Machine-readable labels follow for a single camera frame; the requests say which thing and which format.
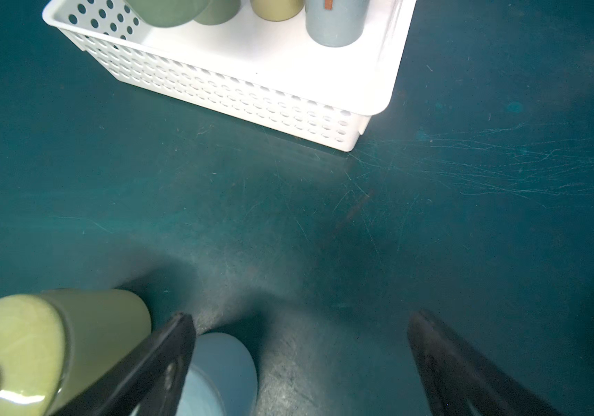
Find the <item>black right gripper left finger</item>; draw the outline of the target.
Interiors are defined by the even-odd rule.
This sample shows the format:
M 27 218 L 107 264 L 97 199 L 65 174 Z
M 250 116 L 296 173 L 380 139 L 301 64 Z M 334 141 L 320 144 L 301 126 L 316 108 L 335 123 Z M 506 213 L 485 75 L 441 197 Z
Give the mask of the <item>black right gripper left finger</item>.
M 191 315 L 179 312 L 57 415 L 174 415 L 195 349 Z

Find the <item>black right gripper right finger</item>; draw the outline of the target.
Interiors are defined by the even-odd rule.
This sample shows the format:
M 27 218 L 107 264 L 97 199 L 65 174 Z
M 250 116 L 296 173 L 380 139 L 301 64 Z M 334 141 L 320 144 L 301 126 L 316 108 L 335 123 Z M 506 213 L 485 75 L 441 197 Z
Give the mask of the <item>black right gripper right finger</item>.
M 411 315 L 407 338 L 433 415 L 558 415 L 429 310 Z

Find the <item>blue tea canister front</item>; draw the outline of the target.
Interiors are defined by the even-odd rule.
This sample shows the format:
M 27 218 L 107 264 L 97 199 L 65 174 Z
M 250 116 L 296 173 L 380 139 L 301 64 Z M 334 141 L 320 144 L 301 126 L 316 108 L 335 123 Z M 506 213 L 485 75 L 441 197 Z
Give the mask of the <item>blue tea canister front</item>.
M 258 377 L 248 349 L 234 336 L 209 333 L 196 340 L 177 415 L 251 415 Z

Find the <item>yellow tea canister front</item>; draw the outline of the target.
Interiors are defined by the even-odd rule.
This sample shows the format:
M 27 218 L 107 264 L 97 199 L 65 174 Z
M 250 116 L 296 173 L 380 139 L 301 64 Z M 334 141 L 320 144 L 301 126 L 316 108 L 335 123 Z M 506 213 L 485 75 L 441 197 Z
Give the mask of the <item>yellow tea canister front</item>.
M 56 289 L 0 298 L 0 415 L 51 415 L 151 334 L 131 291 Z

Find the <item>green tea canister front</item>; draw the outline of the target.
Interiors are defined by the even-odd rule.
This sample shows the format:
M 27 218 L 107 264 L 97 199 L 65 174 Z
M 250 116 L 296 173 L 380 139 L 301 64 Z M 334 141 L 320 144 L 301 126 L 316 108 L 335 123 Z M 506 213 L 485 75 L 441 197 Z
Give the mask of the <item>green tea canister front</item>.
M 172 28 L 191 22 L 210 4 L 210 0 L 126 0 L 125 2 L 140 20 L 157 28 Z

